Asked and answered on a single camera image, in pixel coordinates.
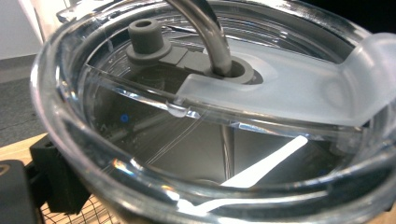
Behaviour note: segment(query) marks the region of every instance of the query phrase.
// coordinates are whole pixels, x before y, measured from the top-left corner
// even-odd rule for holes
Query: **clear plastic lid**
[[[253,69],[249,82],[209,77],[202,39],[162,1],[123,1],[71,20],[37,56],[35,107],[92,192],[129,222],[344,223],[391,205],[394,77],[367,72],[370,63],[384,68],[378,57],[353,65],[370,80],[344,85],[338,77],[373,37],[300,2],[210,3],[232,55]],[[157,20],[183,57],[131,62],[127,28],[141,19]],[[356,94],[347,99],[345,90]],[[293,95],[302,91],[303,100]],[[319,92],[335,101],[320,101]],[[359,119],[362,102],[377,103],[373,92],[388,98]]]

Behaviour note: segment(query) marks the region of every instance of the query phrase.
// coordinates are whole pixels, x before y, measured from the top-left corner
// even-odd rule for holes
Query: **wooden table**
[[[40,134],[38,136],[20,141],[18,143],[0,147],[0,161],[5,160],[19,160],[24,164],[31,161],[29,146],[37,142],[39,139],[44,137],[46,134]],[[383,213],[378,217],[374,218],[368,224],[395,224],[396,223],[396,204],[390,212]]]

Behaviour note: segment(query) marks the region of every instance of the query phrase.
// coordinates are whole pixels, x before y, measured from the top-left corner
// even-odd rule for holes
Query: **blue dot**
[[[129,116],[127,114],[123,114],[120,117],[122,123],[127,123],[129,121]]]

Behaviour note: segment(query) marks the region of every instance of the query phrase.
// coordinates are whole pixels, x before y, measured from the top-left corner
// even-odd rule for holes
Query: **clear plastic cup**
[[[229,39],[332,63],[370,35],[296,1],[210,4]],[[126,57],[127,27],[144,18],[158,20],[173,46],[205,50],[165,2],[123,1],[62,26],[37,56],[31,81],[54,144],[123,220],[347,223],[394,202],[394,102],[349,127],[179,97],[190,72],[133,65]],[[224,128],[233,132],[231,141]],[[224,184],[227,142],[234,173],[261,164],[252,174],[258,181],[249,185],[253,177],[245,175],[240,185]]]

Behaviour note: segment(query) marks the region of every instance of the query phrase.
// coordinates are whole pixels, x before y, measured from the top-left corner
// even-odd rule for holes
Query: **white wall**
[[[41,41],[17,0],[1,0],[0,60],[36,54]]]

